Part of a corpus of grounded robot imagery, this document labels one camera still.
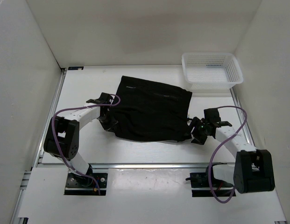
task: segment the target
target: white wall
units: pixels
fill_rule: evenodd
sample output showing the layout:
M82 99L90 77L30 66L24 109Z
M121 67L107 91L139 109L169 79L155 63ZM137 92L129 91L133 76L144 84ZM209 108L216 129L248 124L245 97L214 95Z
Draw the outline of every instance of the white wall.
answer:
M30 170L60 69L24 0L0 2L0 224Z
M27 0L61 67L234 52L261 0Z
M272 153L290 223L290 0L262 1L236 57L244 75L237 93L257 146Z

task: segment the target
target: white plastic basket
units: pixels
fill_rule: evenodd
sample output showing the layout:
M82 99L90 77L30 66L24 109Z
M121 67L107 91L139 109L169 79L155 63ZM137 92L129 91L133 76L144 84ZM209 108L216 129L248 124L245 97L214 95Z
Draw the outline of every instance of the white plastic basket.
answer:
M189 90L228 90L243 82L242 72L230 53L184 53L182 67Z

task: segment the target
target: mounting plate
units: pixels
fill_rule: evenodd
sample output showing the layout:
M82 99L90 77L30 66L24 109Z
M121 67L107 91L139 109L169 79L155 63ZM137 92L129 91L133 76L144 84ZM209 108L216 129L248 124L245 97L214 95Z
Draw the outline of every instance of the mounting plate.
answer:
M107 173L93 173L93 176L98 182L100 187L100 196L106 195L107 186ZM66 184L65 184L65 195L93 195L99 196L98 190L94 190L94 184L91 183L89 186L84 186L75 180L75 175L71 172L68 173Z

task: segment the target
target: white panel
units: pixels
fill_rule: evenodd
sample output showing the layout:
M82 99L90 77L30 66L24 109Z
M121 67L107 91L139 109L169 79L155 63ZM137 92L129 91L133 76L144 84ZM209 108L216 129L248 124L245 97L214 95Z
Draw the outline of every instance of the white panel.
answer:
M68 71L62 88L57 110L83 106L102 92L116 93L121 77L130 76L184 87L181 65L159 66L94 66L80 71ZM192 97L190 117L204 117L204 109L233 105L232 97ZM240 122L235 109L220 109L222 120L228 120L239 128ZM183 163L209 162L211 154L219 144L209 137L204 146L184 142L135 142L115 137L106 132L99 121L86 125L79 133L79 153L88 163ZM223 147L215 161L234 162L235 159ZM45 154L43 163L61 163Z
M290 0L264 0L237 48L238 86L258 147L273 156L276 188L290 223Z
M27 0L57 61L181 64L184 52L233 53L261 0Z
M35 168L19 217L28 224L273 224L285 220L275 191L228 204L192 198L187 169L110 169L106 196L65 196L67 170Z
M0 224L36 153L59 67L23 0L0 3Z

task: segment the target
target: black cloth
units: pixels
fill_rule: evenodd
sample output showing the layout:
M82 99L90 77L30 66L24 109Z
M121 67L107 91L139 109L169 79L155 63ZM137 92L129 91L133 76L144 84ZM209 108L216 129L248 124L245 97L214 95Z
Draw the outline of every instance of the black cloth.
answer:
M110 107L118 121L115 135L135 141L184 141L191 92L180 87L122 76L117 93L121 102Z

